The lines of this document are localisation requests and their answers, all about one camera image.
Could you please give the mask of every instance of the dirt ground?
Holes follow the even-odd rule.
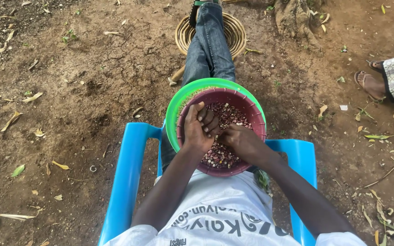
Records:
[[[0,16],[17,9],[12,17],[0,18],[0,48],[10,33],[8,25],[15,23],[16,30],[0,53],[0,129],[15,111],[23,113],[0,132],[0,214],[34,216],[36,206],[44,210],[26,221],[0,217],[0,245],[30,240],[33,245],[96,245],[126,123],[161,126],[169,100],[179,89],[170,87],[167,77],[185,61],[174,31],[189,14],[191,1],[31,2],[21,7],[22,1],[0,1]],[[383,3],[328,0],[320,8],[313,5],[320,13],[311,19],[310,28],[321,52],[301,37],[280,35],[273,10],[264,14],[270,1],[223,4],[224,12],[244,25],[247,47],[263,52],[238,56],[235,65],[237,83],[254,93],[265,111],[268,138],[315,144],[318,189],[370,246],[376,230],[382,241],[384,227],[376,218],[376,198],[363,187],[394,167],[394,136],[388,142],[368,142],[366,133],[357,129],[394,135],[394,104],[371,103],[353,75],[366,70],[381,79],[366,60],[394,57],[394,1],[384,3],[390,7],[386,14],[380,9]],[[321,13],[331,15],[326,33],[320,27]],[[106,36],[104,31],[121,36]],[[347,53],[340,52],[344,45]],[[35,59],[39,63],[28,70]],[[345,83],[336,81],[341,76]],[[21,100],[26,92],[44,94],[25,103]],[[328,110],[319,120],[322,105]],[[141,117],[132,119],[138,107],[144,107]],[[366,107],[375,120],[363,115],[356,121],[357,107]],[[45,137],[34,135],[38,127]],[[156,178],[157,147],[157,141],[148,141],[137,205]],[[63,170],[53,160],[71,169]],[[20,165],[25,170],[11,177]],[[95,172],[89,170],[92,165]],[[394,171],[371,189],[384,210],[394,209]],[[276,221],[289,231],[288,201],[276,186],[273,194]],[[58,195],[63,199],[54,199]],[[386,217],[394,223],[394,213]],[[387,244],[394,246],[394,238]]]

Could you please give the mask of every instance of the man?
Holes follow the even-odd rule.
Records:
[[[219,5],[209,2],[200,6],[196,35],[187,55],[185,84],[205,77],[235,81],[222,23]],[[278,183],[317,238],[317,246],[365,246],[349,221],[253,131],[236,124],[219,131],[218,119],[203,102],[190,107],[183,147],[173,155],[164,146],[163,176],[139,206],[131,227],[106,245],[299,245],[275,226],[271,198],[256,184],[252,173],[219,178],[196,170],[219,135],[217,141]]]

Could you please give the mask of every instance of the sandal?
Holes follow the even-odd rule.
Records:
[[[360,75],[360,73],[365,73],[364,78],[363,78],[363,83],[362,83],[362,84],[360,84],[360,83],[358,82],[358,76]],[[372,96],[372,95],[365,89],[365,79],[366,79],[367,77],[371,77],[372,79],[374,79],[372,75],[370,75],[370,74],[368,74],[368,73],[366,73],[366,72],[364,72],[364,71],[358,71],[358,72],[356,72],[355,75],[354,75],[354,80],[355,80],[355,82],[356,82],[359,86],[361,86],[361,87],[364,89],[365,92],[367,92],[367,94],[368,94],[368,96],[369,96],[370,99],[372,99],[375,103],[381,103],[381,102],[382,102],[384,99],[386,99],[387,97],[384,96],[384,97],[382,97],[382,98],[375,98],[374,96]]]
[[[372,68],[373,70],[375,70],[375,71],[378,72],[378,73],[382,73],[382,70],[379,69],[379,68],[374,67],[373,64],[381,64],[381,66],[383,67],[383,63],[384,63],[384,60],[381,60],[381,61],[371,61],[371,62],[369,62],[369,67]]]
[[[193,6],[191,8],[191,13],[189,14],[189,25],[194,29],[197,25],[197,10],[203,3],[218,3],[218,0],[194,0]]]

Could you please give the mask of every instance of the chair armrest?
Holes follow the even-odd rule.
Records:
[[[317,189],[316,156],[314,144],[295,139],[266,140],[266,145],[274,151],[285,152],[288,165]],[[314,246],[316,240],[290,204],[293,237],[303,246]]]
[[[130,227],[145,144],[149,137],[161,139],[161,132],[161,128],[147,123],[126,125],[98,246],[104,245]]]

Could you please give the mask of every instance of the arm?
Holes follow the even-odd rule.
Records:
[[[151,225],[160,231],[176,211],[197,165],[218,134],[218,118],[203,103],[192,105],[185,119],[185,143],[150,190],[133,217],[131,227]]]
[[[231,146],[235,153],[249,164],[255,165],[277,182],[305,226],[317,238],[321,233],[351,232],[355,229],[319,191],[282,157],[265,145],[252,131],[232,124],[222,132],[219,140]]]

